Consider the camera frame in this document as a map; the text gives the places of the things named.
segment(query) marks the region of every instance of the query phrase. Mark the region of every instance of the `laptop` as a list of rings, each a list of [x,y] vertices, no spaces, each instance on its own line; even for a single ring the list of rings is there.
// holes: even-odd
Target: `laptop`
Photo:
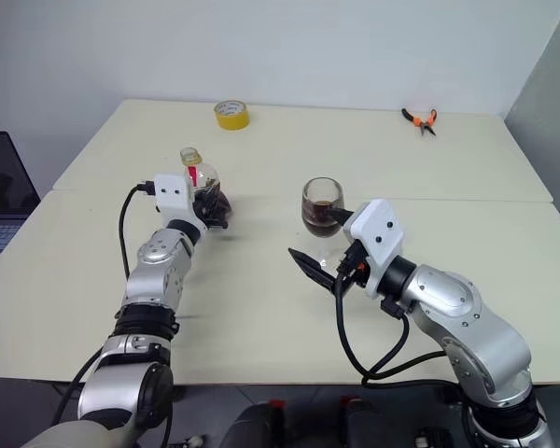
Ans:
[[[0,253],[39,204],[8,133],[0,132]]]

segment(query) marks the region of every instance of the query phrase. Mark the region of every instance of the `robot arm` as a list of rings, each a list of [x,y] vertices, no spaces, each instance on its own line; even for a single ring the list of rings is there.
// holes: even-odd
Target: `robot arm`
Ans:
[[[543,411],[533,394],[531,355],[522,336],[483,303],[462,275],[399,255],[403,232],[388,201],[364,203],[355,213],[330,210],[351,246],[334,279],[297,251],[291,255],[320,285],[336,293],[352,284],[365,288],[395,318],[405,314],[448,356],[470,405],[475,432],[487,446],[553,447]]]
[[[194,246],[207,228],[195,215],[185,177],[157,175],[154,190],[165,228],[137,253],[114,331],[83,387],[78,421],[52,427],[25,447],[130,447],[170,412],[175,312]]]

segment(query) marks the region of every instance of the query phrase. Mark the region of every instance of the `laptop screen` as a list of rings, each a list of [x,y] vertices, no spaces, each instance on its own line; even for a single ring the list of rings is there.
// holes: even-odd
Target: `laptop screen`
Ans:
[[[0,217],[27,217],[39,197],[8,133],[0,133]]]

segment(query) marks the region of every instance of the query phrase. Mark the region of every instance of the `brown liquid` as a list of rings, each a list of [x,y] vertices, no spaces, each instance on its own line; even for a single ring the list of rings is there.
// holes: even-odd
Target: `brown liquid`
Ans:
[[[303,202],[302,222],[313,235],[327,238],[340,229],[340,224],[326,213],[331,205],[336,205],[336,203],[330,201]]]

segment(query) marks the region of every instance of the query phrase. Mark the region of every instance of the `cable connector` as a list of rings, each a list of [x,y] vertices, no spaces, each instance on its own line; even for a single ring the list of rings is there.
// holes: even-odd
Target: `cable connector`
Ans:
[[[344,257],[336,271],[342,275],[348,276],[365,261],[368,255],[363,244],[359,240],[355,240],[355,242],[346,249],[346,252],[344,252]]]
[[[137,184],[137,189],[144,191],[149,196],[156,195],[156,185],[153,183],[153,180],[146,180],[143,184]]]
[[[396,298],[394,296],[386,296],[380,302],[380,309],[387,315],[391,315],[397,320],[402,319],[404,316],[404,310],[400,308],[397,304]]]

